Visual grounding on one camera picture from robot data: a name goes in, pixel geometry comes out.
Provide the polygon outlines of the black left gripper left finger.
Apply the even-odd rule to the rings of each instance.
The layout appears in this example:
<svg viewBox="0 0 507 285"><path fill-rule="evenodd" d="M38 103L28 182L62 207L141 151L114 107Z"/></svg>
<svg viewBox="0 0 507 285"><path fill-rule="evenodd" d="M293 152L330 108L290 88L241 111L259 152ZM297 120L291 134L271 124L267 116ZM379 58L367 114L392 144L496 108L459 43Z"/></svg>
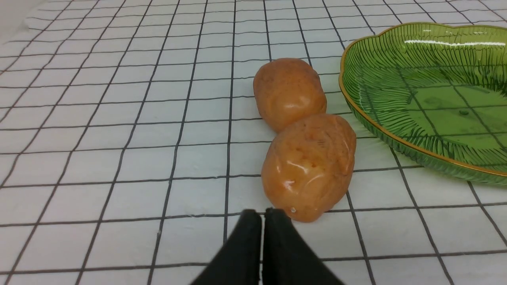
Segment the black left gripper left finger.
<svg viewBox="0 0 507 285"><path fill-rule="evenodd" d="M192 285L257 285L261 238L259 213L242 211L226 243Z"/></svg>

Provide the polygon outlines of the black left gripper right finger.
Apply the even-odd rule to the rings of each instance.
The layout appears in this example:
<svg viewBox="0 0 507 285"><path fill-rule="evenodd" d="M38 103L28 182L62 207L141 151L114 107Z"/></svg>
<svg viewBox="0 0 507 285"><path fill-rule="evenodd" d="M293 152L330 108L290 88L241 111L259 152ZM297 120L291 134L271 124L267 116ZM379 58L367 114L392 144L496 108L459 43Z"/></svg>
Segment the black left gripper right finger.
<svg viewBox="0 0 507 285"><path fill-rule="evenodd" d="M266 209L262 281L265 285L342 285L281 209Z"/></svg>

